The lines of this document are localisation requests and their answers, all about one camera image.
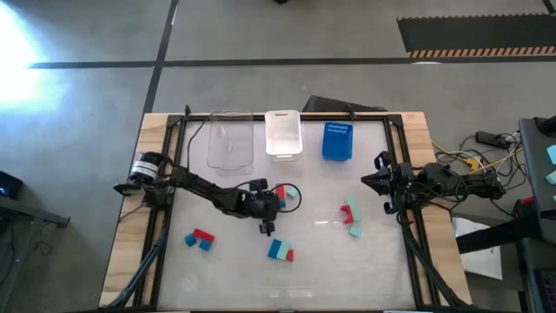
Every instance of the concrete floor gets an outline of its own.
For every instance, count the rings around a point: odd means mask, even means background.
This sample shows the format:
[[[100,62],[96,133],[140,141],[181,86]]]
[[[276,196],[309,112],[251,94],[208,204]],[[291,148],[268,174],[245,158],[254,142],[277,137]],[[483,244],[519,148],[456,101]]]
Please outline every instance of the concrete floor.
[[[169,6],[0,2],[0,35],[10,42],[0,50],[0,170],[25,181],[24,201],[71,216],[67,230],[45,230],[53,253],[33,255],[12,311],[96,307],[122,201],[112,185],[126,178],[153,72],[14,65],[155,60]],[[181,0],[166,58],[405,57],[396,17],[533,12],[545,12],[540,0]],[[162,72],[153,111],[300,110],[316,94],[425,111],[432,138],[455,149],[476,130],[514,132],[521,117],[553,115],[554,71],[555,63],[174,68]],[[529,194],[512,190],[500,205]],[[479,199],[458,212],[504,218]],[[495,290],[476,276],[468,282],[479,306],[519,308],[515,279]]]

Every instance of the table frame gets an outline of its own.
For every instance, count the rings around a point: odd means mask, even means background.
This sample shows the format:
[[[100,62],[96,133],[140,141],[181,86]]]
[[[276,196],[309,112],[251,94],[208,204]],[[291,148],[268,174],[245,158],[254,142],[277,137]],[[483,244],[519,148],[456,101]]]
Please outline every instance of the table frame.
[[[186,109],[185,115],[168,115],[166,122],[166,129],[164,133],[164,141],[162,143],[162,153],[170,156],[172,143],[175,144],[174,148],[174,159],[180,160],[182,154],[183,138],[185,133],[185,126],[187,122],[200,122],[208,120],[208,114],[190,114],[189,109]],[[254,114],[255,121],[263,121],[263,114]],[[301,114],[301,120],[304,121],[323,121],[323,120],[335,120],[335,121],[377,121],[383,122],[385,127],[385,134],[387,136],[387,146],[388,150],[392,155],[393,164],[400,162],[411,163],[409,157],[409,150],[407,147],[406,133],[403,125],[402,114],[384,114],[384,113],[365,113],[365,114],[347,114],[347,113],[303,113]],[[431,252],[427,242],[427,233],[425,230],[425,223],[421,210],[416,210],[409,212],[415,220],[415,224],[412,227],[412,231],[416,238],[419,240],[421,248],[426,254],[426,258],[430,261],[432,260]],[[161,219],[164,223],[168,223],[171,219],[171,208],[167,211],[150,211],[149,222],[147,224],[146,236],[142,248],[142,260],[147,255],[150,247],[154,241],[154,236],[157,228],[160,229]],[[414,301],[417,309],[432,304],[434,307],[438,307],[443,299],[440,299],[438,290],[431,283],[429,277],[423,273],[420,265],[415,262],[415,257],[412,251],[406,246],[407,251],[407,264],[409,268],[412,289],[414,292]],[[133,297],[132,307],[127,307],[125,309],[134,309],[142,311],[152,311],[156,310],[158,304],[158,296],[160,292],[160,283],[162,280],[162,269],[164,265],[164,254],[165,245],[162,247],[160,256],[156,259],[156,268],[154,272],[154,277],[150,279],[150,282],[143,279],[136,289],[135,295]],[[421,283],[425,284],[426,287],[423,289]],[[150,288],[149,300],[146,303],[144,296],[145,290]],[[112,311],[108,308],[103,308],[104,311]]]

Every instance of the red block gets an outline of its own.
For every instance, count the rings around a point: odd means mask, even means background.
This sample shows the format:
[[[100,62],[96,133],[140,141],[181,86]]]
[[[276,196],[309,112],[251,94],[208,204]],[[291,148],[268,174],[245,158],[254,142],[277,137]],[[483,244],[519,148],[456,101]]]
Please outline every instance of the red block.
[[[286,260],[293,262],[294,261],[294,251],[288,250],[288,254],[286,255]]]
[[[193,236],[196,236],[197,238],[201,238],[202,240],[206,240],[210,243],[212,243],[215,240],[214,236],[199,229],[193,230]]]
[[[286,200],[286,191],[284,190],[284,185],[276,188],[276,195],[280,198],[280,200]]]
[[[354,222],[354,215],[351,213],[351,207],[349,205],[342,205],[340,210],[347,213],[347,218],[344,220],[344,223],[353,223]]]

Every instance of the white tabletop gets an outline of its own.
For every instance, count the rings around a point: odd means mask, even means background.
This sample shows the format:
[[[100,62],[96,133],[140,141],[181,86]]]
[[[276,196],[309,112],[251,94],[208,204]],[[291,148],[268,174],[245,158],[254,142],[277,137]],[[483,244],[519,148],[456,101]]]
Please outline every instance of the white tabletop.
[[[280,214],[271,237],[259,233],[259,221],[224,216],[211,202],[178,190],[164,261],[159,309],[352,309],[414,308],[400,227],[384,214],[386,198],[361,183],[374,173],[374,158],[387,150],[382,122],[354,125],[353,158],[330,162],[321,156],[324,122],[303,122],[303,157],[271,163],[265,154],[264,122],[255,122],[254,168],[246,176],[219,176],[207,165],[207,123],[191,144],[191,171],[231,187],[255,178],[268,184],[294,183],[301,207]],[[188,123],[184,138],[199,123]],[[187,161],[184,149],[181,164]],[[347,196],[360,205],[362,235],[348,234],[340,206]],[[288,199],[289,205],[295,200]],[[215,236],[209,252],[183,238],[193,229]],[[289,240],[293,263],[268,257],[272,239]]]

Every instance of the white plastic bin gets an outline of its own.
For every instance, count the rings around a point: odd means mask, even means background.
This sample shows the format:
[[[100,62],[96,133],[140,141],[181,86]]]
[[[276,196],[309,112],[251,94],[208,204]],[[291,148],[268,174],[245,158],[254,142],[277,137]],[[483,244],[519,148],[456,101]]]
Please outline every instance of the white plastic bin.
[[[301,116],[296,110],[268,111],[264,115],[267,155],[272,162],[288,162],[301,158],[303,136]]]

